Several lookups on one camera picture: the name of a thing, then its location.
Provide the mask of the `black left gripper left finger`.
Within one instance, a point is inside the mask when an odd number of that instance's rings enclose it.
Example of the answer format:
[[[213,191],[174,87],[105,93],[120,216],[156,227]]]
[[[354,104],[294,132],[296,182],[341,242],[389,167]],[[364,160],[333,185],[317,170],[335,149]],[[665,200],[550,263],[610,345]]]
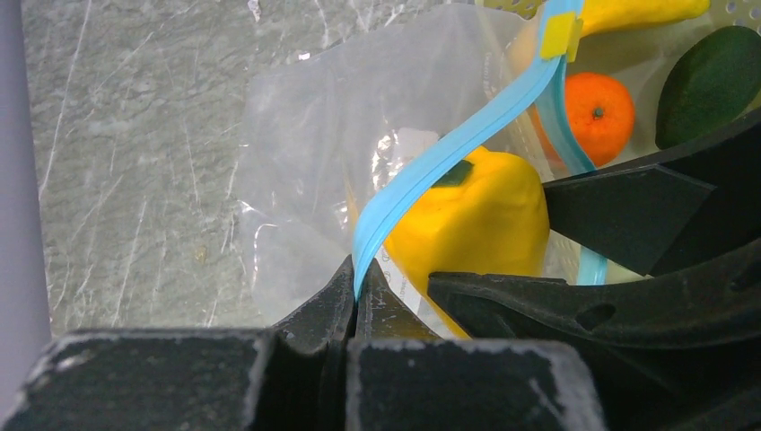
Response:
[[[346,259],[268,328],[78,330],[53,341],[4,430],[340,430],[354,333]]]

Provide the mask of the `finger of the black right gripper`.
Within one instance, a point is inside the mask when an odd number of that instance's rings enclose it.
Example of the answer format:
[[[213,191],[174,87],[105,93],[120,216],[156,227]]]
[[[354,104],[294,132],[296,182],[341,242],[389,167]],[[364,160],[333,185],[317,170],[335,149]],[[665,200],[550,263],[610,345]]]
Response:
[[[545,184],[551,228],[639,275],[760,254],[760,111],[706,136]]]
[[[614,430],[760,427],[759,242],[622,284],[435,273],[428,294],[473,338],[575,348]]]

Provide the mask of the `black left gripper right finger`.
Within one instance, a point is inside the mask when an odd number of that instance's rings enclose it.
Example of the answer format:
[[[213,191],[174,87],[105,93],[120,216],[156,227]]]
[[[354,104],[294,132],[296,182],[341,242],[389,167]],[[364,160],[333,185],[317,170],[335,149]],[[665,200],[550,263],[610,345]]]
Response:
[[[377,262],[347,346],[350,430],[604,430],[591,372],[572,347],[533,339],[390,333]]]

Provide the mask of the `yellow bell pepper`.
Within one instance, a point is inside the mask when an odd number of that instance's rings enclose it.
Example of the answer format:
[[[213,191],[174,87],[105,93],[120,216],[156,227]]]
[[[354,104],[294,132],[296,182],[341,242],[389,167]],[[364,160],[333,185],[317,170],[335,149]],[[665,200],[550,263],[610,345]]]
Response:
[[[411,206],[383,246],[428,300],[435,272],[540,276],[548,237],[535,168],[479,146]]]

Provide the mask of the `clear zip bag blue zipper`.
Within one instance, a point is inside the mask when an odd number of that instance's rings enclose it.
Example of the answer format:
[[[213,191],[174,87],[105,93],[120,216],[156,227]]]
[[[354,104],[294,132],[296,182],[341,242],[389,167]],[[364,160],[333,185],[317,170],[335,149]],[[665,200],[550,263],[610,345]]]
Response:
[[[561,110],[581,1],[526,18],[435,6],[256,76],[236,177],[252,294],[268,322],[313,296],[343,260],[380,265],[393,299],[449,330],[392,254],[412,198],[441,161],[487,153],[543,181],[591,172]]]

